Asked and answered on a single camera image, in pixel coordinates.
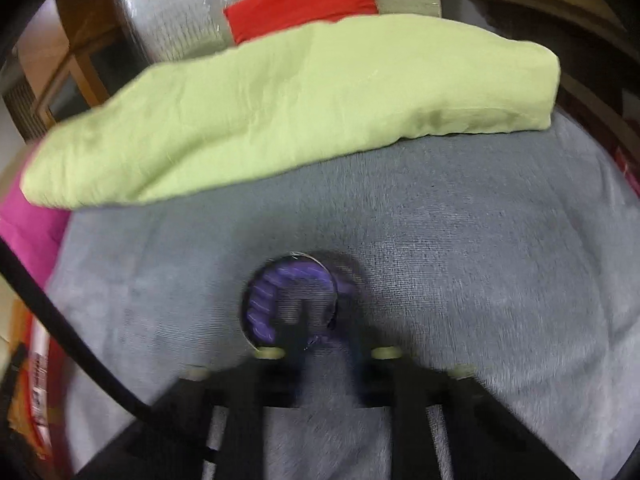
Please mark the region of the orange cardboard box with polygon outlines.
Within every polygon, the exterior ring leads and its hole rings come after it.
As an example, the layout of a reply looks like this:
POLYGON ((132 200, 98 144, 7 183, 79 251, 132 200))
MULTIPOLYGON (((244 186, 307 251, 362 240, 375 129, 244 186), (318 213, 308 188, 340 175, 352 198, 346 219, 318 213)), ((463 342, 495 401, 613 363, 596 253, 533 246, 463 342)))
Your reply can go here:
MULTIPOLYGON (((1 374, 9 365, 17 346, 27 342, 29 312, 22 300, 14 299, 9 307, 1 308, 1 374)), ((47 462, 50 458, 49 447, 38 437, 36 426, 30 416, 30 400, 27 385, 27 363, 18 374, 15 390, 9 408, 10 427, 21 434, 35 451, 36 456, 47 462)))

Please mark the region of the light green folded blanket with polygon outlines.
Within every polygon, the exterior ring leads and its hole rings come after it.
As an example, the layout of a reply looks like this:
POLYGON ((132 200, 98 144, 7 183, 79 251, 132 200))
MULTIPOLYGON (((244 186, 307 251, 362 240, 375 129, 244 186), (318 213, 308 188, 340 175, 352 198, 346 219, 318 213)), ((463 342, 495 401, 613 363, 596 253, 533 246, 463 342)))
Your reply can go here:
POLYGON ((158 63, 49 131, 21 189, 77 209, 168 200, 401 139, 550 126, 540 44, 416 14, 356 16, 158 63))

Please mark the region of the red jewelry box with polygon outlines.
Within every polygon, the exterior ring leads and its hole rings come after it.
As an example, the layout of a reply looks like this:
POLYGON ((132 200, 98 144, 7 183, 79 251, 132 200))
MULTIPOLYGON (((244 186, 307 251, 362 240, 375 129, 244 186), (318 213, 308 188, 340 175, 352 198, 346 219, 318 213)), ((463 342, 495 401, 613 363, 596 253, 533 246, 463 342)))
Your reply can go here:
POLYGON ((39 454, 60 479, 73 477, 66 439, 66 354, 35 315, 27 315, 27 408, 39 454))

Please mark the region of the wooden cabinet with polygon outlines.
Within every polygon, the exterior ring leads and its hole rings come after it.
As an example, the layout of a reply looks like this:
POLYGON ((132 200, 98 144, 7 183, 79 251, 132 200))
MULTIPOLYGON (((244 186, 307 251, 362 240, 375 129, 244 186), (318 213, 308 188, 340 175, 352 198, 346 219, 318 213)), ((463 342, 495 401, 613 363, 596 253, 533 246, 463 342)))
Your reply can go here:
POLYGON ((16 50, 47 129, 103 104, 144 67, 116 0, 44 0, 16 50))

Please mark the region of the red small pillow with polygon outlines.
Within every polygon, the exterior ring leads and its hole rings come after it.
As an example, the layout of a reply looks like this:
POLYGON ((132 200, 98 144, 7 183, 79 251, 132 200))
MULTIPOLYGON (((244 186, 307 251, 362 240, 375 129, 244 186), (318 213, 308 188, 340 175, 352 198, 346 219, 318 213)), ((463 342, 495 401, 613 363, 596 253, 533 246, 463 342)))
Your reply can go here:
POLYGON ((375 0, 240 0, 224 8, 236 44, 311 22, 376 14, 375 0))

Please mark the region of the magenta pink pillow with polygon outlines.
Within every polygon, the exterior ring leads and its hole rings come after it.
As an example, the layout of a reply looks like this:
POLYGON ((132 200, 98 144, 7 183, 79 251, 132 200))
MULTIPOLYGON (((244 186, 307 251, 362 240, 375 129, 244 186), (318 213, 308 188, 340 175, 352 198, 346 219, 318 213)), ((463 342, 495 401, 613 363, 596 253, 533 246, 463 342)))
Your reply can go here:
POLYGON ((22 170, 1 202, 1 237, 45 289, 58 261, 70 211, 29 203, 20 189, 21 176, 22 170))

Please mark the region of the thin silver bangle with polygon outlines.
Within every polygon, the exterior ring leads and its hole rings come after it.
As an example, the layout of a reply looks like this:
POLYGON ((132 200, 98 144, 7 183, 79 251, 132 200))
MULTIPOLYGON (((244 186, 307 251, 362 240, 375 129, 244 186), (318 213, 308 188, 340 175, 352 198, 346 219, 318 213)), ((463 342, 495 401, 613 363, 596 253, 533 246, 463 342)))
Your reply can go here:
POLYGON ((302 338, 312 346, 337 317, 338 281, 318 258, 303 252, 271 259, 248 280, 240 325, 254 348, 277 347, 302 338))

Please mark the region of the wooden shelf unit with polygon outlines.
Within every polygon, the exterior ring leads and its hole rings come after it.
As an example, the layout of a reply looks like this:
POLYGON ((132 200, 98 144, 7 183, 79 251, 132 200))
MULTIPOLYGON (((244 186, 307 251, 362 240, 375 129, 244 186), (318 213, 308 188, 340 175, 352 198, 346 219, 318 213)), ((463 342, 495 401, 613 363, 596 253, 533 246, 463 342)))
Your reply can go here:
POLYGON ((639 37, 606 0, 440 0, 446 18, 538 42, 561 62, 559 107, 639 159, 639 37))

